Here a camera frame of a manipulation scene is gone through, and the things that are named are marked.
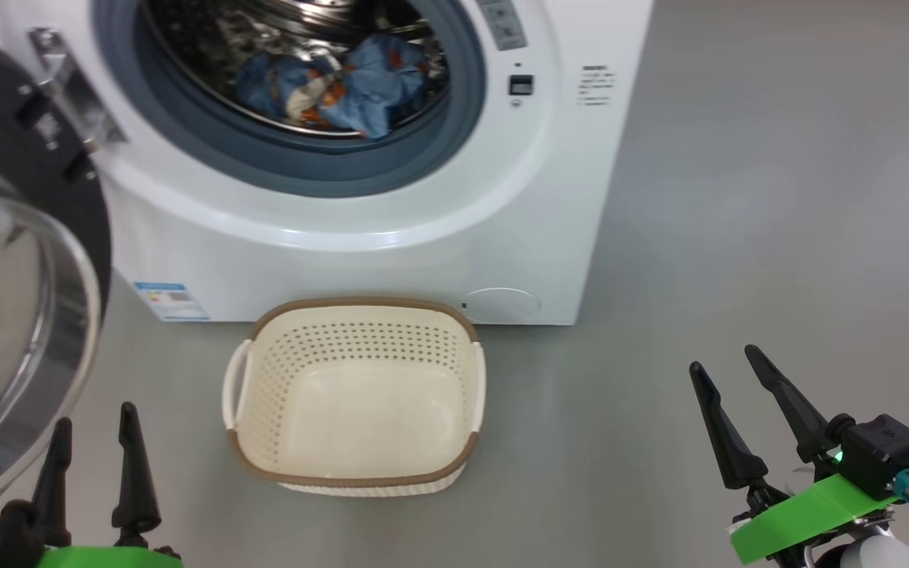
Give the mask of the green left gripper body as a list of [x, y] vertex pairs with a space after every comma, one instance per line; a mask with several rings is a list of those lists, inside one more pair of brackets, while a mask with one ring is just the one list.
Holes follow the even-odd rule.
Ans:
[[183, 561], [150, 547], [50, 547], [36, 567], [183, 567]]

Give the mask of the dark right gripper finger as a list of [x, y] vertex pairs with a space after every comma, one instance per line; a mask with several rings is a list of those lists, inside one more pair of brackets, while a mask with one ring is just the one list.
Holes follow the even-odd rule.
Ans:
[[723, 485], [730, 490], [749, 488], [769, 473], [764, 460], [748, 450], [746, 442], [729, 420], [720, 392], [702, 364], [690, 364], [689, 374]]
[[823, 460], [836, 443], [827, 436], [829, 421], [756, 345], [744, 346], [755, 376], [771, 392], [796, 439], [796, 452], [805, 463]]

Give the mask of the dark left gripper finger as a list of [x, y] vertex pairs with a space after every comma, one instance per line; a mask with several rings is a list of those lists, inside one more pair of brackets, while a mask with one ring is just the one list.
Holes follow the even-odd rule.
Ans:
[[37, 528], [48, 547], [68, 547], [72, 543], [71, 532], [66, 528], [66, 471], [72, 461], [72, 429], [71, 418], [61, 418], [54, 425], [33, 494]]
[[154, 478], [149, 466], [140, 414], [131, 402], [122, 403], [118, 441], [122, 446], [122, 482], [112, 511], [112, 526], [119, 529], [117, 545], [147, 545], [145, 533], [162, 524]]

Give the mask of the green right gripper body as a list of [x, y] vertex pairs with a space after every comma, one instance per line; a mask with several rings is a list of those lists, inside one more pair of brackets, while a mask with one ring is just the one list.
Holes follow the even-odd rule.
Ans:
[[898, 500], [873, 499], [836, 474], [729, 528], [730, 544], [743, 565], [806, 545], [829, 533], [861, 528], [861, 520], [887, 510]]

